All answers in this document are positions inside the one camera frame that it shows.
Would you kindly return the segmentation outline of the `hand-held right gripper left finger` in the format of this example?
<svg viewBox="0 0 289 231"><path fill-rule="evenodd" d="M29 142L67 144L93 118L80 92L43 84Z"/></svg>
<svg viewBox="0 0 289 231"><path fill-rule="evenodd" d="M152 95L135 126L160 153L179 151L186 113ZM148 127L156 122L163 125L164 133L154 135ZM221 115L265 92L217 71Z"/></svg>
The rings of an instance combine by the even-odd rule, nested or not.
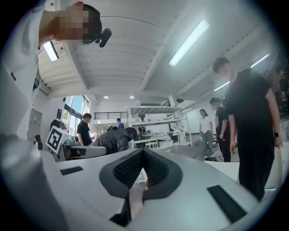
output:
<svg viewBox="0 0 289 231"><path fill-rule="evenodd" d="M76 166L83 168L76 173L65 175L64 179L94 210L105 218L110 219L114 214L121 212L125 201L122 198L111 196L106 191L99 180L99 173L104 165L111 163L132 151L134 151L134 149L101 157L58 162L56 165L59 170Z"/></svg>

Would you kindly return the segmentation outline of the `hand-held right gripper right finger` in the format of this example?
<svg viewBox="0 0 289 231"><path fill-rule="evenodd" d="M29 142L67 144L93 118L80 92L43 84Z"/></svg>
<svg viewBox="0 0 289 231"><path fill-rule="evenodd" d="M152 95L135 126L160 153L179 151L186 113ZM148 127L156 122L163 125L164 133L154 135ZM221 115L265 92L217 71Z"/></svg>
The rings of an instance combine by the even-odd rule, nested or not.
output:
<svg viewBox="0 0 289 231"><path fill-rule="evenodd" d="M259 204L247 189L207 163L161 150L156 153L178 164L183 178L168 197L144 202L132 221L134 231L217 231L229 226L207 190L215 185L247 213Z"/></svg>

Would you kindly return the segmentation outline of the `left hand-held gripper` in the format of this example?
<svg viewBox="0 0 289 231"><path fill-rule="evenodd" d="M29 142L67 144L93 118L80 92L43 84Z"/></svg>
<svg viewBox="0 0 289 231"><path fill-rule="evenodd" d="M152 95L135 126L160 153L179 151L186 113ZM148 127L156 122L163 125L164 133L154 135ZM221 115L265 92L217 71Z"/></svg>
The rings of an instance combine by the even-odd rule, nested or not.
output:
<svg viewBox="0 0 289 231"><path fill-rule="evenodd" d="M53 156L72 156L72 158L93 158L106 155L107 149L99 146L74 146L75 136L72 136L52 126L46 145Z"/></svg>

